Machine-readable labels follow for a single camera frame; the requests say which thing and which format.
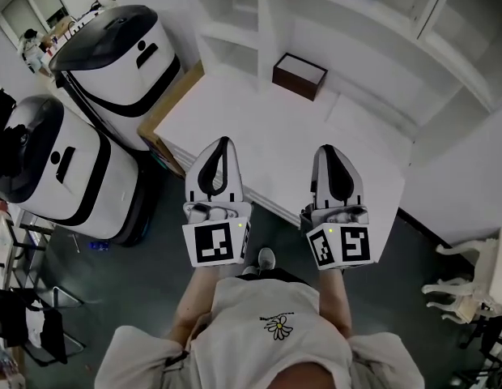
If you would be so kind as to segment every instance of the white chair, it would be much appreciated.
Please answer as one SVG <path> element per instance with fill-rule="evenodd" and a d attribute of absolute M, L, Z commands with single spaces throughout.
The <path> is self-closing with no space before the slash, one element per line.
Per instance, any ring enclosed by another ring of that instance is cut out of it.
<path fill-rule="evenodd" d="M 455 255 L 469 250 L 476 250 L 479 253 L 478 261 L 474 267 L 474 279 L 469 282 L 463 278 L 454 278 L 449 281 L 439 281 L 438 284 L 428 284 L 422 287 L 422 292 L 427 293 L 447 293 L 457 296 L 450 305 L 428 303 L 429 306 L 440 308 L 444 311 L 463 314 L 453 317 L 444 314 L 442 318 L 447 318 L 455 323 L 469 323 L 474 315 L 479 314 L 485 317 L 496 317 L 502 315 L 502 305 L 498 304 L 490 296 L 489 291 L 492 285 L 492 278 L 496 268 L 496 259 L 500 242 L 496 239 L 486 241 L 468 241 L 452 249 L 445 249 L 438 246 L 436 252 L 443 255 Z M 480 310 L 482 304 L 489 310 Z"/>

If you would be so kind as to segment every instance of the daisy print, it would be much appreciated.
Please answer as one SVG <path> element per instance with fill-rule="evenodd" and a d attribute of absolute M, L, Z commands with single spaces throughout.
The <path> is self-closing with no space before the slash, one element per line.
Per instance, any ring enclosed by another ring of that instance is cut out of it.
<path fill-rule="evenodd" d="M 273 318 L 270 322 L 266 324 L 264 327 L 267 331 L 273 333 L 273 337 L 275 340 L 283 340 L 291 334 L 292 327 L 288 327 L 285 325 L 287 321 L 287 317 L 284 315 L 280 318 Z"/>

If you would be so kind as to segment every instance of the black handle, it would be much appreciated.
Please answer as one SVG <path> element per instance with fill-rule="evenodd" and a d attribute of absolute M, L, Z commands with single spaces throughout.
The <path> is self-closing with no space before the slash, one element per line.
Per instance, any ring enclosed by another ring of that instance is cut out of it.
<path fill-rule="evenodd" d="M 74 150 L 74 147 L 67 147 L 64 151 L 64 155 L 62 156 L 62 160 L 57 169 L 57 180 L 60 183 L 64 182 L 64 177 L 66 176 L 67 169 L 69 168 L 71 159 L 73 158 Z"/>
<path fill-rule="evenodd" d="M 143 53 L 138 56 L 136 59 L 136 65 L 138 66 L 138 69 L 143 66 L 143 63 L 148 61 L 148 58 L 154 54 L 154 52 L 157 50 L 157 45 L 155 43 L 150 43 L 148 45 L 148 48 L 143 50 Z"/>

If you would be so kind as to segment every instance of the shoe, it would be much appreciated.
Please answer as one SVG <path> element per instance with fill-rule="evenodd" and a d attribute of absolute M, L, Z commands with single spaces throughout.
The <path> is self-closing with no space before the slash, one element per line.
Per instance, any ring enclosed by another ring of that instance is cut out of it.
<path fill-rule="evenodd" d="M 255 276 L 258 275 L 258 268 L 254 267 L 253 265 L 249 265 L 242 271 L 242 275 L 246 274 L 254 274 Z"/>
<path fill-rule="evenodd" d="M 260 271 L 269 271 L 276 266 L 276 257 L 271 248 L 262 248 L 258 254 L 258 265 Z"/>

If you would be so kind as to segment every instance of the white sneaker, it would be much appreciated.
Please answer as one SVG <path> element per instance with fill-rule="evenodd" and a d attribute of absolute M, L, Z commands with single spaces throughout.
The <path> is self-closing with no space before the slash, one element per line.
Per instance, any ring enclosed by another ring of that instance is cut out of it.
<path fill-rule="evenodd" d="M 271 248 L 262 248 L 258 254 L 258 265 L 260 271 L 269 271 L 276 266 L 276 257 Z"/>
<path fill-rule="evenodd" d="M 254 267 L 253 265 L 249 265 L 242 271 L 242 275 L 246 274 L 254 274 L 255 276 L 258 275 L 258 268 Z"/>

